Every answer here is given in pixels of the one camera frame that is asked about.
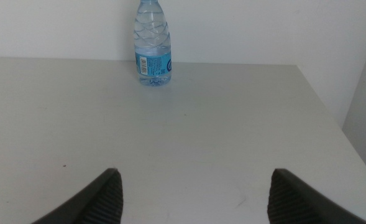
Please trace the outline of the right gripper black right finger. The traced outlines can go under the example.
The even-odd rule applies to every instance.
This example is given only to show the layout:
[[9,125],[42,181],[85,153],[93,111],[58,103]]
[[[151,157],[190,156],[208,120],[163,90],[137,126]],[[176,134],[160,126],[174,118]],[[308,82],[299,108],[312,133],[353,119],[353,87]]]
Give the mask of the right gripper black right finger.
[[273,171],[267,215],[272,224],[366,224],[287,169]]

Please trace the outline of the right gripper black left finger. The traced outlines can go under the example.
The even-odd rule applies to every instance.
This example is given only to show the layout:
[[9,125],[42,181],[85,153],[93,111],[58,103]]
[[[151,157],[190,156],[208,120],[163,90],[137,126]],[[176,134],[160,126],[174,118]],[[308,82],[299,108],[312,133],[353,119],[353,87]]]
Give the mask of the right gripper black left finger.
[[123,206],[121,174],[115,168],[108,168],[72,198],[35,222],[120,224]]

